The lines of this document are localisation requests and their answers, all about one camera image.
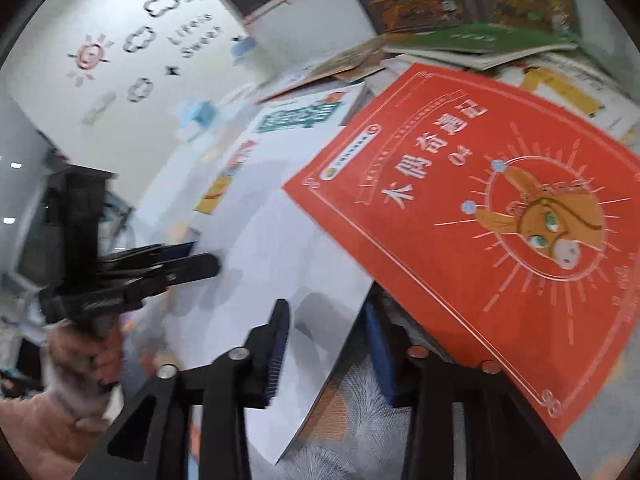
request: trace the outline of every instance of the donkey ear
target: donkey ear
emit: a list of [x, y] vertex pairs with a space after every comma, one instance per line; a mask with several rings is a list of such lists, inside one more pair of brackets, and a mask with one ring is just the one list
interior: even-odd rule
[[518, 221], [513, 216], [478, 209], [476, 210], [476, 218], [482, 227], [496, 234], [508, 235], [516, 232]]
[[514, 168], [513, 166], [507, 166], [503, 172], [504, 176], [519, 192], [526, 194], [529, 200], [535, 200], [540, 195], [538, 189], [538, 181], [533, 178], [530, 173], [527, 173], [520, 168]]

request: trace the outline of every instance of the white circle outline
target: white circle outline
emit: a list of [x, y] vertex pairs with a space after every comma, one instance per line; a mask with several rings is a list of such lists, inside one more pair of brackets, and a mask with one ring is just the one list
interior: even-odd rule
[[[578, 174], [577, 171], [574, 170], [574, 168], [571, 168], [571, 167], [563, 164], [559, 160], [555, 160], [554, 158], [549, 158], [549, 157], [546, 157], [546, 156], [524, 155], [524, 156], [517, 156], [516, 158], [512, 158], [510, 160], [503, 161], [503, 162], [504, 162], [504, 164], [506, 166], [510, 166], [511, 164], [513, 164], [514, 162], [517, 162], [518, 160], [527, 160], [527, 159], [530, 159], [530, 158], [534, 158], [534, 159], [538, 159], [538, 160], [544, 160], [545, 162], [551, 162], [552, 164], [555, 164], [556, 166], [562, 168], [563, 170], [567, 170], [569, 173], [571, 173], [575, 177], [576, 180], [584, 179], [584, 177], [581, 174]], [[497, 171], [493, 172], [493, 174], [489, 177], [489, 182], [486, 184], [486, 188], [485, 188], [486, 195], [485, 195], [485, 198], [484, 198], [484, 205], [486, 206], [486, 208], [489, 211], [491, 211], [491, 206], [489, 204], [489, 200], [491, 198], [491, 188], [492, 188], [492, 185], [494, 184], [495, 176], [497, 174], [499, 174], [499, 172], [497, 172]], [[590, 193], [593, 192], [588, 184], [587, 184], [587, 190]], [[604, 243], [606, 243], [606, 241], [607, 241], [607, 231], [606, 231], [606, 224], [605, 223], [603, 223], [602, 228], [604, 229], [604, 231], [603, 231], [603, 233], [604, 233]], [[605, 250], [599, 251], [599, 254], [596, 256], [596, 258], [594, 259], [593, 263], [587, 269], [583, 270], [579, 274], [573, 274], [571, 276], [565, 276], [565, 277], [554, 276], [554, 275], [551, 275], [551, 274], [546, 274], [545, 272], [542, 272], [541, 270], [537, 270], [537, 269], [533, 268], [530, 264], [528, 264], [527, 262], [523, 261], [519, 256], [516, 256], [516, 254], [508, 246], [508, 243], [506, 243], [502, 239], [502, 236], [503, 235], [496, 233], [496, 237], [498, 238], [498, 241], [500, 242], [500, 245], [509, 254], [509, 256], [511, 258], [513, 258], [516, 262], [521, 264], [526, 269], [529, 269], [535, 275], [540, 276], [541, 278], [546, 278], [548, 280], [554, 280], [555, 282], [577, 282], [578, 280], [583, 279], [588, 274], [591, 274], [600, 265], [600, 262], [603, 259], [604, 253], [605, 253]]]

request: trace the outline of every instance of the human hand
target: human hand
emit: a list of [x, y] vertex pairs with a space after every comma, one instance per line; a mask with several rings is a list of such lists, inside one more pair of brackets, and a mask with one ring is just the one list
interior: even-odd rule
[[118, 382], [122, 371], [122, 332], [117, 320], [103, 340], [62, 322], [49, 332], [51, 360], [63, 368], [90, 376], [101, 384]]

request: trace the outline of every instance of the metal bolt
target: metal bolt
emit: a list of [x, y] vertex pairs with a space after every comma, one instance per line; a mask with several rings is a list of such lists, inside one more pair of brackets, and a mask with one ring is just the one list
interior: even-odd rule
[[406, 351], [406, 354], [409, 357], [413, 357], [415, 359], [426, 359], [427, 357], [429, 357], [429, 349], [421, 345], [413, 345], [409, 347], [409, 349]]
[[178, 373], [178, 368], [173, 365], [162, 365], [160, 369], [156, 372], [156, 375], [161, 379], [171, 379], [175, 374]]
[[244, 361], [251, 355], [251, 352], [244, 346], [237, 346], [236, 348], [232, 348], [229, 350], [229, 359], [233, 359], [233, 361]]
[[495, 361], [482, 361], [480, 365], [485, 374], [495, 375], [502, 371], [502, 367]]

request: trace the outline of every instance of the donkey eye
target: donkey eye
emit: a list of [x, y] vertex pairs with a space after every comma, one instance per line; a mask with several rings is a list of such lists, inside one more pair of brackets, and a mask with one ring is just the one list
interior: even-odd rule
[[545, 214], [545, 226], [552, 233], [558, 232], [558, 220], [556, 220], [556, 215], [553, 213]]
[[534, 249], [542, 249], [546, 246], [545, 237], [540, 235], [533, 235], [529, 237], [529, 245]]

